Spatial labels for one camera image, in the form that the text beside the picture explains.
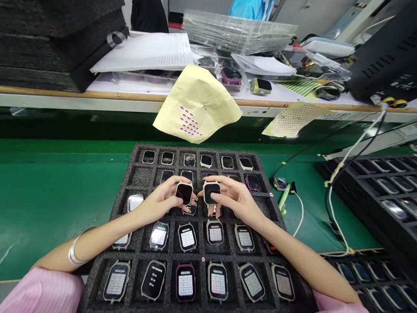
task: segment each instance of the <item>pink sleeve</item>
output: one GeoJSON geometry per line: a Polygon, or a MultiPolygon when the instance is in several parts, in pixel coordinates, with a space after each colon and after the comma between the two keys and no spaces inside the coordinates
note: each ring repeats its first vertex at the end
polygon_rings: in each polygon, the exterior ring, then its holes
{"type": "Polygon", "coordinates": [[[317,307],[320,312],[327,313],[368,313],[362,305],[344,303],[313,290],[317,307]]]}
{"type": "Polygon", "coordinates": [[[35,267],[0,304],[0,313],[75,313],[83,289],[81,277],[35,267]]]}

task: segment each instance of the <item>yellow paper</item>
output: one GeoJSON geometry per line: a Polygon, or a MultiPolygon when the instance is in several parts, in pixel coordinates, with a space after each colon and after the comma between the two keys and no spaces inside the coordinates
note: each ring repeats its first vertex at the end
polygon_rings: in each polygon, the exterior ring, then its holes
{"type": "Polygon", "coordinates": [[[262,134],[274,137],[296,138],[301,128],[312,120],[326,114],[335,113],[311,103],[296,102],[279,113],[264,129],[262,134]]]}
{"type": "Polygon", "coordinates": [[[202,67],[188,65],[179,76],[153,126],[191,143],[202,143],[242,111],[225,87],[202,67]]]}

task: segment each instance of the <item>woman's left hand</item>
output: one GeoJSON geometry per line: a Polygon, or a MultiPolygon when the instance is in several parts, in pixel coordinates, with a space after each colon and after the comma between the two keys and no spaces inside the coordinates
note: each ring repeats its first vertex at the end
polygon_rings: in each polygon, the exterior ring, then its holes
{"type": "MultiPolygon", "coordinates": [[[[182,176],[172,176],[164,183],[160,184],[150,195],[136,207],[130,214],[137,216],[140,224],[138,228],[156,222],[162,218],[173,207],[180,207],[186,212],[190,212],[186,205],[182,204],[182,199],[175,197],[177,183],[191,183],[191,181],[182,176]]],[[[193,200],[191,205],[195,205],[197,196],[192,194],[193,200]]]]}

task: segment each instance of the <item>green workbench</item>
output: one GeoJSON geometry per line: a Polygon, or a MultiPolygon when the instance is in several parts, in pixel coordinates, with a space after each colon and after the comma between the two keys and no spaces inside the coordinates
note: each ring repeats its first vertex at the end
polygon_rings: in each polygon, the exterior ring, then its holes
{"type": "MultiPolygon", "coordinates": [[[[20,279],[53,247],[109,219],[129,162],[133,141],[0,140],[0,280],[20,279]]],[[[159,142],[190,146],[189,143],[159,142]]],[[[200,147],[250,150],[259,154],[270,177],[300,144],[203,143],[200,147]]],[[[295,181],[304,202],[304,222],[297,238],[317,252],[344,250],[327,225],[322,177],[313,168],[320,147],[285,165],[279,176],[295,181]]],[[[275,191],[277,200],[280,192],[275,191]]],[[[379,248],[365,226],[336,196],[335,214],[354,249],[379,248]]],[[[301,205],[289,196],[284,216],[293,233],[301,205]]]]}

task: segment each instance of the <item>silver bracelet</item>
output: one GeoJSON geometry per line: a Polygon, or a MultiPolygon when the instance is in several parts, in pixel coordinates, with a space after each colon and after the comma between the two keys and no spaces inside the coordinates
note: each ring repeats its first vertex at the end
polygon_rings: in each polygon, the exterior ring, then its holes
{"type": "Polygon", "coordinates": [[[88,261],[80,261],[79,259],[77,259],[75,257],[75,254],[74,254],[74,249],[75,249],[75,244],[77,243],[78,238],[80,238],[81,235],[83,235],[85,232],[89,231],[92,228],[95,228],[95,227],[90,227],[89,229],[86,229],[73,241],[73,243],[72,243],[72,245],[71,245],[71,247],[68,251],[68,259],[72,264],[74,264],[74,265],[83,265],[83,264],[88,262],[88,261]]]}

